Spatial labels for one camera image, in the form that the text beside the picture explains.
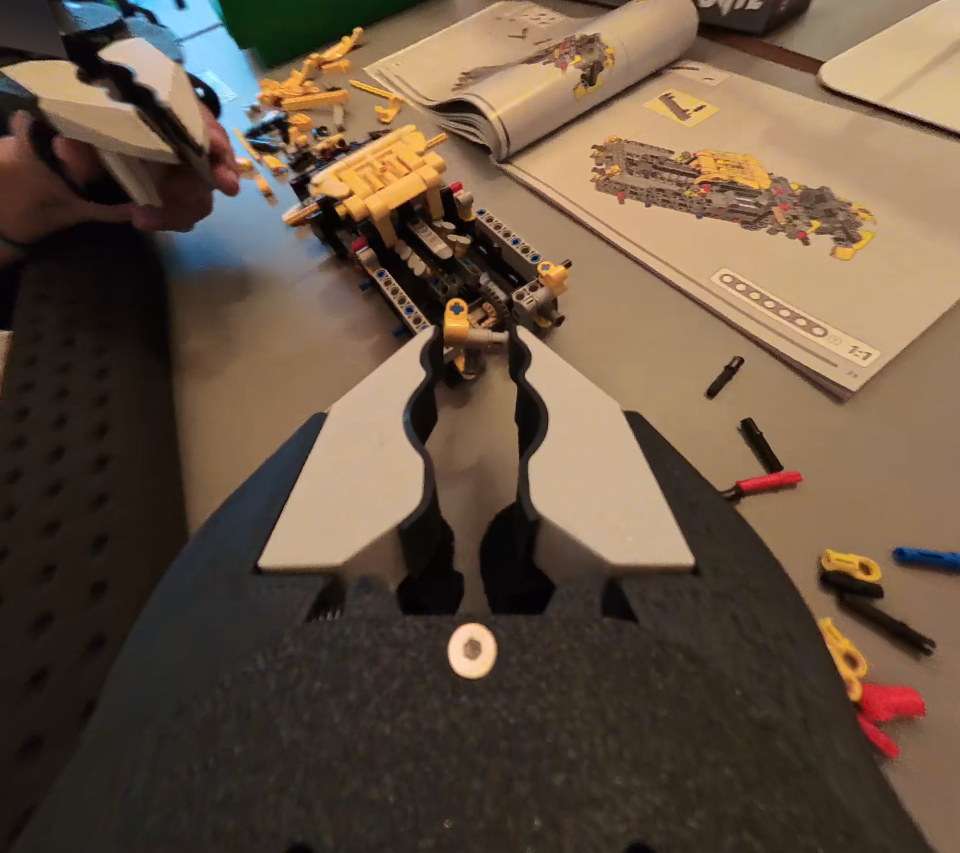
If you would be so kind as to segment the red tipped black pin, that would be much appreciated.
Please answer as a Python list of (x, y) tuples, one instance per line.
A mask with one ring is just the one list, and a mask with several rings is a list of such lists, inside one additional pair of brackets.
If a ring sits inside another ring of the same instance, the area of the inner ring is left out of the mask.
[(721, 496), (728, 502), (738, 503), (747, 497), (798, 487), (803, 481), (804, 476), (796, 471), (758, 475), (736, 481), (723, 490)]

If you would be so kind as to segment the black connector pin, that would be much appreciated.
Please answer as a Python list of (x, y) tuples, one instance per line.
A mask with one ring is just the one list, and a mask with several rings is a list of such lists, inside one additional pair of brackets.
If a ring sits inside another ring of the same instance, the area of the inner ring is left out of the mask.
[(741, 355), (733, 356), (713, 378), (708, 387), (703, 392), (706, 400), (712, 401), (726, 389), (726, 386), (738, 374), (745, 364), (745, 358)]
[(752, 417), (742, 419), (738, 424), (738, 429), (767, 474), (777, 474), (785, 470), (784, 464)]

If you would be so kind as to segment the toy car chassis model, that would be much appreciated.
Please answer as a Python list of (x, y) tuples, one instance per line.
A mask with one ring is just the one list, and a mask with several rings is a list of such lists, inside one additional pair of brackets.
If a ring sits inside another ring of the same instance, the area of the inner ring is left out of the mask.
[(546, 257), (512, 224), (476, 205), (461, 181), (447, 179), (438, 151), (446, 135), (413, 124), (368, 141), (291, 186), (283, 223), (306, 227), (361, 277), (396, 316), (400, 336), (426, 327), (442, 334), (443, 376), (469, 382), (487, 353), (445, 345), (444, 311), (452, 298), (469, 308), (471, 327), (544, 338), (566, 321), (561, 298), (570, 259)]

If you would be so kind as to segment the scattered small toy pins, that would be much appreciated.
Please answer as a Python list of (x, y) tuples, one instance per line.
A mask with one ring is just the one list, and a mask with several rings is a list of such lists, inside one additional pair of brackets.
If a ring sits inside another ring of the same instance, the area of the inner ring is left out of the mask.
[[(877, 629), (908, 653), (930, 657), (937, 643), (884, 606), (883, 571), (869, 557), (827, 548), (818, 560), (819, 580), (834, 596), (839, 607)], [(897, 760), (900, 748), (887, 728), (919, 720), (927, 715), (927, 704), (911, 687), (883, 685), (870, 680), (865, 655), (830, 617), (817, 622), (818, 630), (852, 704), (858, 726), (875, 752)]]

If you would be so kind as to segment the person's left hand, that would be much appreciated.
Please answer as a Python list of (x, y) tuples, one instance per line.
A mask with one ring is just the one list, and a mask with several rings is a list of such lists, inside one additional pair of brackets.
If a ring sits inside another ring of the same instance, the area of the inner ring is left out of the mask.
[(232, 198), (240, 188), (229, 137), (206, 107), (200, 114), (209, 138), (212, 184), (187, 164), (163, 164), (157, 208), (135, 203), (105, 206), (79, 198), (70, 184), (87, 186), (106, 172), (95, 149), (76, 139), (55, 137), (52, 147), (66, 174), (62, 177), (34, 150), (33, 118), (24, 111), (9, 115), (8, 133), (1, 139), (2, 239), (26, 247), (84, 223), (130, 224), (145, 233), (190, 231), (211, 213), (215, 192)]

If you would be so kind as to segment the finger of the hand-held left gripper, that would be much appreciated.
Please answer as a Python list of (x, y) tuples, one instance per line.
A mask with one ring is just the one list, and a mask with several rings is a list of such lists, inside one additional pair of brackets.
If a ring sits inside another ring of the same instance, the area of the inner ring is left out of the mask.
[(204, 182), (213, 180), (210, 136), (202, 103), (182, 65), (142, 38), (118, 40), (98, 51), (102, 77)]
[(177, 120), (170, 107), (185, 104), (185, 72), (169, 59), (105, 62), (116, 82), (130, 79), (130, 97), (146, 94), (145, 104), (117, 98), (106, 80), (88, 82), (79, 66), (62, 59), (34, 60), (2, 67), (3, 79), (32, 97), (39, 115), (61, 136), (95, 148), (104, 165), (114, 160), (178, 165), (181, 151), (162, 134), (159, 122)]

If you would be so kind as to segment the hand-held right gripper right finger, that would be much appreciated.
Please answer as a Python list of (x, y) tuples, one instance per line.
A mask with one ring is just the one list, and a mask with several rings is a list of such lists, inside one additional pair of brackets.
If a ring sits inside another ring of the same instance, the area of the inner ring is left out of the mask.
[(607, 392), (521, 327), (510, 331), (517, 482), (480, 546), (494, 615), (539, 615), (565, 585), (689, 574), (693, 551)]

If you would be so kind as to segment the grey desk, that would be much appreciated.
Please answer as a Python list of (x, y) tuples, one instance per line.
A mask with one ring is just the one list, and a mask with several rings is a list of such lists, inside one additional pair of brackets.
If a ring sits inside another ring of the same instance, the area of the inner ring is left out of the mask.
[[(798, 587), (866, 655), (870, 677), (917, 689), (924, 720), (902, 727), (886, 774), (938, 851), (958, 851), (958, 577), (891, 563), (894, 547), (958, 549), (958, 310), (846, 403), (557, 211), (460, 139), (442, 149), (455, 178), (548, 256), (571, 259), (567, 319), (553, 349), (622, 407), (644, 415), (714, 487), (753, 474), (738, 432), (753, 418), (793, 492), (741, 514)], [(280, 223), (245, 184), (185, 235), (160, 242), (169, 281), (174, 389), (188, 527), (198, 528), (308, 415), (327, 408), (397, 348), (390, 309), (358, 289), (310, 235)], [(704, 396), (734, 356), (745, 363)], [(839, 607), (821, 585), (832, 549), (874, 560), (885, 607), (933, 638), (908, 652)]]

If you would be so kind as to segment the open instruction booklet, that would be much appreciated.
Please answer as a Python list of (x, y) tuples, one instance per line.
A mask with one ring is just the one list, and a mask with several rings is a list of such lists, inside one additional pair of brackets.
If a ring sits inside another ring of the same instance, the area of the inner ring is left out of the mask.
[(691, 0), (504, 0), (366, 73), (827, 390), (959, 297), (958, 141), (690, 58)]

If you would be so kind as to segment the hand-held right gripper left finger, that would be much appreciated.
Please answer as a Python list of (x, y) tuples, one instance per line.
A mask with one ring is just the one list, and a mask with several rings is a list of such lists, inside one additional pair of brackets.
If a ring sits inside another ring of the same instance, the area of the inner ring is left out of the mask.
[(437, 327), (417, 332), (330, 405), (258, 560), (272, 575), (376, 579), (401, 610), (452, 615), (462, 573), (426, 450), (443, 371)]

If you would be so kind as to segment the pile of loose toy bricks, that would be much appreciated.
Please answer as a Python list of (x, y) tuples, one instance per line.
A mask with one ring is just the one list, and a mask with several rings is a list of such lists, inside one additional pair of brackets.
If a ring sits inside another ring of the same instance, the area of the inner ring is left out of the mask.
[[(243, 151), (241, 174), (251, 179), (271, 204), (278, 199), (270, 180), (302, 182), (320, 167), (379, 139), (389, 132), (406, 100), (401, 95), (355, 79), (350, 56), (365, 39), (361, 26), (337, 42), (312, 52), (282, 78), (259, 82), (255, 100), (246, 107), (249, 126), (235, 129)], [(352, 92), (375, 98), (378, 127), (366, 140), (348, 137)]]

